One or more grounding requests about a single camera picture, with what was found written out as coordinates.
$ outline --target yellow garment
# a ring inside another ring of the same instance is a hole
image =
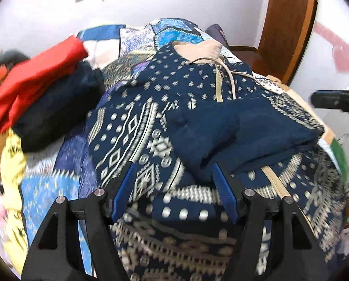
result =
[[[28,252],[28,240],[21,217],[22,199],[18,190],[25,169],[26,158],[22,153],[21,139],[10,128],[0,163],[3,204],[8,212],[5,230],[9,240],[4,242],[4,248],[20,274]]]

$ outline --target red cloth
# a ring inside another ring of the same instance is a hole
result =
[[[12,68],[0,86],[0,133],[11,127],[57,79],[88,56],[74,36]]]

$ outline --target silver screw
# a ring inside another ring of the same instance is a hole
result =
[[[59,196],[56,198],[56,203],[57,204],[61,204],[65,201],[65,197],[64,196]]]
[[[95,194],[96,196],[102,196],[102,195],[104,194],[104,189],[102,189],[102,188],[96,189],[96,190],[94,191],[94,194]]]
[[[245,195],[247,196],[254,196],[255,191],[253,191],[252,189],[246,189],[245,190]]]
[[[284,201],[288,204],[292,204],[294,202],[291,196],[284,196]]]

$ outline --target wooden floor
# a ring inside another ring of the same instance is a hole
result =
[[[251,69],[260,75],[273,75],[274,73],[269,70],[268,66],[265,64],[262,57],[257,52],[250,50],[233,50],[232,53],[241,59],[243,62],[246,62],[250,65]]]

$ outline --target wooden door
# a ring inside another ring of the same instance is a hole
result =
[[[312,30],[317,0],[269,0],[258,53],[272,75],[289,84]]]

